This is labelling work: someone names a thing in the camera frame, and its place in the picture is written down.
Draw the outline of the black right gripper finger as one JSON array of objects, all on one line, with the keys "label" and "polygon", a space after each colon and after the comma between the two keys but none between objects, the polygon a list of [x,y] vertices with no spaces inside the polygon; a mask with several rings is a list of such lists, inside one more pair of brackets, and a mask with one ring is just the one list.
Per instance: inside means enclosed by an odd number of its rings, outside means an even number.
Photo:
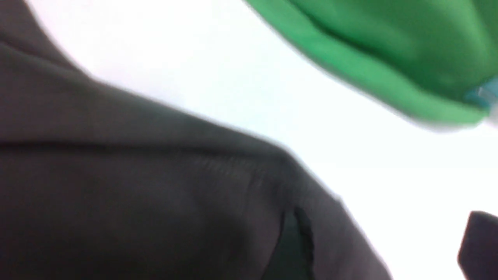
[{"label": "black right gripper finger", "polygon": [[498,218],[471,211],[458,254],[466,280],[498,279]]}]

